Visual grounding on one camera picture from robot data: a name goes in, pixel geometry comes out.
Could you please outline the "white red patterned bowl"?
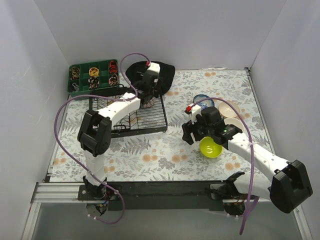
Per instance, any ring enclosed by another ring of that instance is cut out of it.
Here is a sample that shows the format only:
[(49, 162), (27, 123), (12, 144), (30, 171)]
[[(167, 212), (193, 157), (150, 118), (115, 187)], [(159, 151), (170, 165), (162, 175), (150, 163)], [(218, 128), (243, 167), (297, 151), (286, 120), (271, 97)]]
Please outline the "white red patterned bowl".
[(145, 109), (151, 108), (156, 102), (156, 98), (151, 98), (147, 103), (145, 103), (142, 107)]

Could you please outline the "white blue patterned bowl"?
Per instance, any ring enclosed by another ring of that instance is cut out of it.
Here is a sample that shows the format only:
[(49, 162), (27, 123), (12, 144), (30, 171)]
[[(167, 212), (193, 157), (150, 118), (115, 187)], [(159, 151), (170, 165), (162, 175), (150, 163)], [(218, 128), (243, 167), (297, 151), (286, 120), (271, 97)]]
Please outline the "white blue patterned bowl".
[(205, 94), (198, 94), (193, 98), (193, 103), (197, 103), (201, 109), (205, 109), (208, 107), (214, 107), (215, 103), (214, 100), (211, 99), (209, 96), (205, 95)]

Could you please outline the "white pink interior bowl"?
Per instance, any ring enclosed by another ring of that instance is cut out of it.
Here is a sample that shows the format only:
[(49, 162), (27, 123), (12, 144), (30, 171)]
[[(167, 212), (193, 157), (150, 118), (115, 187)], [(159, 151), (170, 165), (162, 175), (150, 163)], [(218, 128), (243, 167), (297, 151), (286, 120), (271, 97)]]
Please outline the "white pink interior bowl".
[(225, 102), (221, 102), (218, 106), (218, 110), (219, 110), (220, 114), (224, 118), (236, 118), (238, 116), (237, 113), (240, 112), (239, 106), (233, 101), (228, 100), (227, 102), (232, 107), (230, 107), (230, 105)]

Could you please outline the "yellow-green bowl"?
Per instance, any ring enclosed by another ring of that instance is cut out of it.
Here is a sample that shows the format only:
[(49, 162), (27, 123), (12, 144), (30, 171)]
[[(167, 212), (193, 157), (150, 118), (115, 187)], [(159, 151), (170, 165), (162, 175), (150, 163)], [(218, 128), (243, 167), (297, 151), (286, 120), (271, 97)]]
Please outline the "yellow-green bowl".
[(207, 158), (219, 157), (223, 152), (223, 147), (213, 141), (211, 137), (204, 137), (199, 143), (200, 152)]

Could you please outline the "beige tan bowl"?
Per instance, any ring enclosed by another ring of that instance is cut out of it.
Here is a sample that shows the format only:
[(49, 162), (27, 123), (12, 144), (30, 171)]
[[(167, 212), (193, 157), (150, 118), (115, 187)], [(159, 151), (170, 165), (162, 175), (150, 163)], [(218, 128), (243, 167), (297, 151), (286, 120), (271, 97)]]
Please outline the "beige tan bowl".
[(226, 125), (234, 125), (235, 127), (241, 129), (242, 132), (244, 132), (245, 130), (243, 123), (237, 118), (225, 118), (224, 123)]

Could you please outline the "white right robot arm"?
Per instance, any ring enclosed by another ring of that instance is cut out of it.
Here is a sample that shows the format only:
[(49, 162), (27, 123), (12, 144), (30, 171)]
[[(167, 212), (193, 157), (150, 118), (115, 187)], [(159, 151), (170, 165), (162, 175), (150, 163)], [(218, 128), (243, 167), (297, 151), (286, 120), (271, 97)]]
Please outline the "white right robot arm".
[(237, 154), (265, 176), (254, 180), (252, 175), (238, 171), (213, 190), (216, 195), (237, 199), (243, 194), (271, 201), (283, 213), (291, 213), (312, 196), (313, 189), (306, 166), (299, 160), (288, 161), (262, 146), (250, 142), (237, 126), (226, 124), (219, 111), (210, 106), (188, 106), (190, 120), (182, 125), (182, 139), (189, 145), (209, 137), (214, 143)]

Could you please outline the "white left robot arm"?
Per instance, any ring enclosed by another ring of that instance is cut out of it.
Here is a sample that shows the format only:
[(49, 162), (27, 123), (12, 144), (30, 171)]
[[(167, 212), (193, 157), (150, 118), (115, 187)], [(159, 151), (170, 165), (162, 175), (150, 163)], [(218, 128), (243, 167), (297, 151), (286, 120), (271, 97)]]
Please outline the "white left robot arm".
[(104, 154), (111, 144), (111, 133), (114, 125), (130, 113), (149, 104), (151, 99), (159, 96), (158, 81), (160, 65), (151, 62), (142, 75), (142, 79), (133, 86), (134, 93), (126, 92), (118, 101), (97, 111), (88, 110), (83, 118), (77, 136), (84, 150), (85, 163), (88, 168), (83, 178), (86, 191), (95, 199), (101, 200), (106, 196), (106, 181), (104, 170)]

